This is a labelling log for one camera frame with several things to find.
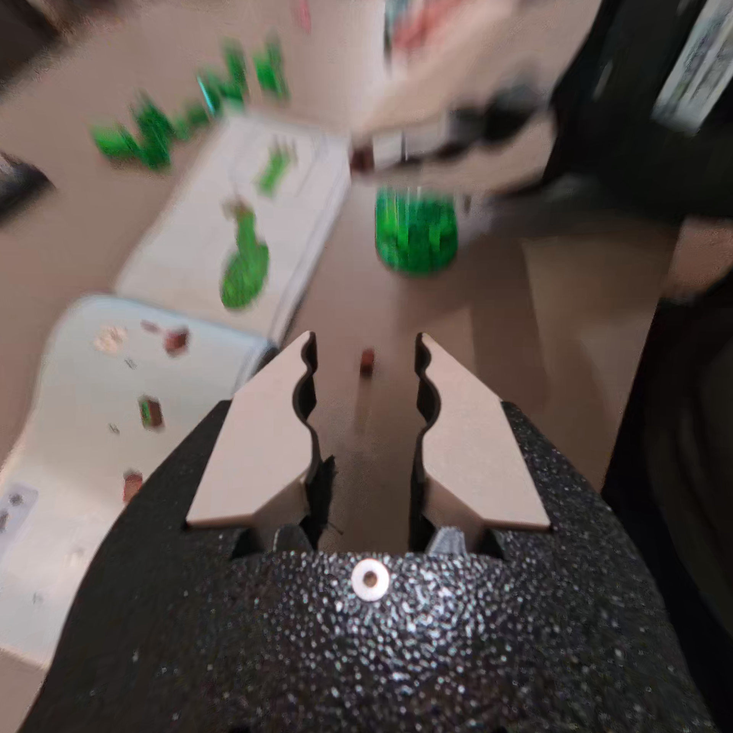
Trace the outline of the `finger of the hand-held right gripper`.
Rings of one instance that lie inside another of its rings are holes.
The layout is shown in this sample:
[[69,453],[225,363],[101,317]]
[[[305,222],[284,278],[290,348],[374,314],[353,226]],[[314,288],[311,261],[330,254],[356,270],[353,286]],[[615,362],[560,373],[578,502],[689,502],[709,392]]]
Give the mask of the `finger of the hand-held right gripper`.
[[516,82],[550,90],[597,16],[594,1],[461,2],[416,48],[392,51],[387,80],[353,136],[365,139],[482,104]]
[[553,123],[533,120],[508,143],[476,145],[450,160],[393,166],[369,172],[366,178],[381,186],[489,197],[539,178],[552,148]]

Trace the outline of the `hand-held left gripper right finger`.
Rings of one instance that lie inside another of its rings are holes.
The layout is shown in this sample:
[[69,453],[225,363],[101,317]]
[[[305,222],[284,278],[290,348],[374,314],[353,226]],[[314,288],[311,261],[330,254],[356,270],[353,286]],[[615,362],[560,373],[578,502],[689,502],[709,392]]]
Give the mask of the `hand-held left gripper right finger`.
[[425,523],[463,532],[548,532],[542,503],[500,397],[419,333],[415,531]]

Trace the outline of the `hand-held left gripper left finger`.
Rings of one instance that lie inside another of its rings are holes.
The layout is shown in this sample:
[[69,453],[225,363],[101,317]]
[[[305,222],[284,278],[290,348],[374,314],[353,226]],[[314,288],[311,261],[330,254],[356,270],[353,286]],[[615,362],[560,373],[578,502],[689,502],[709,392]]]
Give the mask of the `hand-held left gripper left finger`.
[[316,337],[305,331],[235,393],[186,516],[190,528],[242,527],[272,536],[308,511],[319,446]]

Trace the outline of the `grey desk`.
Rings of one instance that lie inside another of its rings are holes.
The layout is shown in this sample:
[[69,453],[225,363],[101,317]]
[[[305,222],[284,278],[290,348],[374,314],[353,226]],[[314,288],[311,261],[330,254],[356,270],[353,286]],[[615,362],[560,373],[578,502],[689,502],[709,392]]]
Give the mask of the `grey desk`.
[[[118,170],[88,121],[121,115],[138,88],[165,105],[193,95],[194,68],[222,37],[243,45],[277,26],[289,114],[333,130],[359,122],[387,80],[382,2],[311,2],[312,32],[290,2],[159,2],[93,25],[80,44],[29,71],[2,98],[2,149],[47,171],[56,190],[2,230],[2,451],[19,430],[41,347],[72,300],[106,289],[191,165]],[[455,269],[407,281],[373,251],[375,184],[355,182],[289,336],[312,328],[320,370],[316,429],[336,454],[334,530],[324,546],[402,552],[409,464],[419,423],[412,361],[426,330],[519,407],[593,485],[609,461],[676,235],[599,210],[477,212],[485,233]],[[361,379],[364,348],[375,371]]]

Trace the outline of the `green plate assembly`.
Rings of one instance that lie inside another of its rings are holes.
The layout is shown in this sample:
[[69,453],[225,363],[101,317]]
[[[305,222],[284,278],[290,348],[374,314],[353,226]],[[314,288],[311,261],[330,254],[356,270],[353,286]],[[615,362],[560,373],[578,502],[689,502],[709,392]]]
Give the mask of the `green plate assembly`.
[[382,187],[375,198],[375,250],[381,262],[409,276],[448,268],[459,245],[451,197],[418,188]]

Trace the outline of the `person's clothed torso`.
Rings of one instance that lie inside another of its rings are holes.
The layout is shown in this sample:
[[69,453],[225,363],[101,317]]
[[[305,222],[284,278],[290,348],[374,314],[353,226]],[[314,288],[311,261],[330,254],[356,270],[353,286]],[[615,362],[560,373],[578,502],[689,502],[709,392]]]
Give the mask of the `person's clothed torso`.
[[601,495],[664,598],[719,731],[732,725],[731,273],[661,300]]

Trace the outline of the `building instruction booklet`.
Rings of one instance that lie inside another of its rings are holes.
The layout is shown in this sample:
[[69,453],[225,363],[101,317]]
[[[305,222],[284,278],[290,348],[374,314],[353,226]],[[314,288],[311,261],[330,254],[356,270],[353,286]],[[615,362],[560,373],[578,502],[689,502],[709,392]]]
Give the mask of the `building instruction booklet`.
[[2,468],[2,652],[48,668],[124,509],[281,346],[350,187],[344,136],[233,115],[135,248],[111,295],[50,335]]

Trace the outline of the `group of green bricks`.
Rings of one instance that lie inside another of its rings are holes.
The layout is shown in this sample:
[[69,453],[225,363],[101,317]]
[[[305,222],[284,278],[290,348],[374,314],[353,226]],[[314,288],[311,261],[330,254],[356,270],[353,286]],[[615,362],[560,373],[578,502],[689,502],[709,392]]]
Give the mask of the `group of green bricks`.
[[222,56],[222,70],[197,70],[199,97],[189,100],[175,114],[168,115],[151,96],[141,92],[131,107],[133,130],[119,123],[90,126],[90,139],[97,151],[114,163],[138,163],[151,171],[168,169],[174,144],[188,141],[227,111],[242,111],[249,99],[242,44],[225,40]]

